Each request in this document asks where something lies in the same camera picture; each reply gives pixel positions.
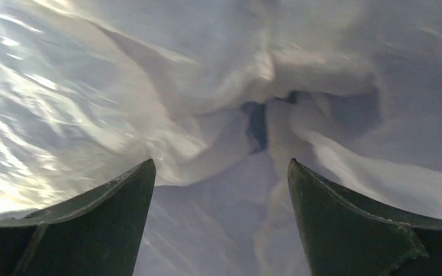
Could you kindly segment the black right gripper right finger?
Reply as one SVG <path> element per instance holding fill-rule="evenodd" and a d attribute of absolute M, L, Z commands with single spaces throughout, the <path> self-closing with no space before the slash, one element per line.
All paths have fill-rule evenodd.
<path fill-rule="evenodd" d="M 288 187 L 312 275 L 442 275 L 442 220 L 343 187 L 292 159 Z"/>

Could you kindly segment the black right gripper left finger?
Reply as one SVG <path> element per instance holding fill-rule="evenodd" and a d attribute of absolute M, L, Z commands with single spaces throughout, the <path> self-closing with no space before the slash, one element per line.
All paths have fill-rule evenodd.
<path fill-rule="evenodd" d="M 23 218 L 0 220 L 0 275 L 132 275 L 155 164 Z"/>

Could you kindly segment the blue plastic trash bin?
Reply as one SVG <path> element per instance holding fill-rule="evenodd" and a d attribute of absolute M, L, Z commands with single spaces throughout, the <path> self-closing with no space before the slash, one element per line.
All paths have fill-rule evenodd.
<path fill-rule="evenodd" d="M 266 126 L 266 109 L 268 104 L 273 102 L 285 102 L 288 104 L 297 103 L 296 90 L 292 90 L 285 97 L 272 97 L 264 103 L 249 101 L 241 106 L 244 114 L 248 116 L 249 123 L 246 130 L 247 137 L 253 143 L 250 154 L 262 152 L 267 148 L 268 131 Z"/>

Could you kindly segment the translucent cream plastic trash bag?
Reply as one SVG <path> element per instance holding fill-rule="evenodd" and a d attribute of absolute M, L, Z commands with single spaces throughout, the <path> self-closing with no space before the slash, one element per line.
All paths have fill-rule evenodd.
<path fill-rule="evenodd" d="M 0 220 L 152 160 L 132 275 L 312 275 L 292 159 L 442 220 L 442 1 L 0 1 Z"/>

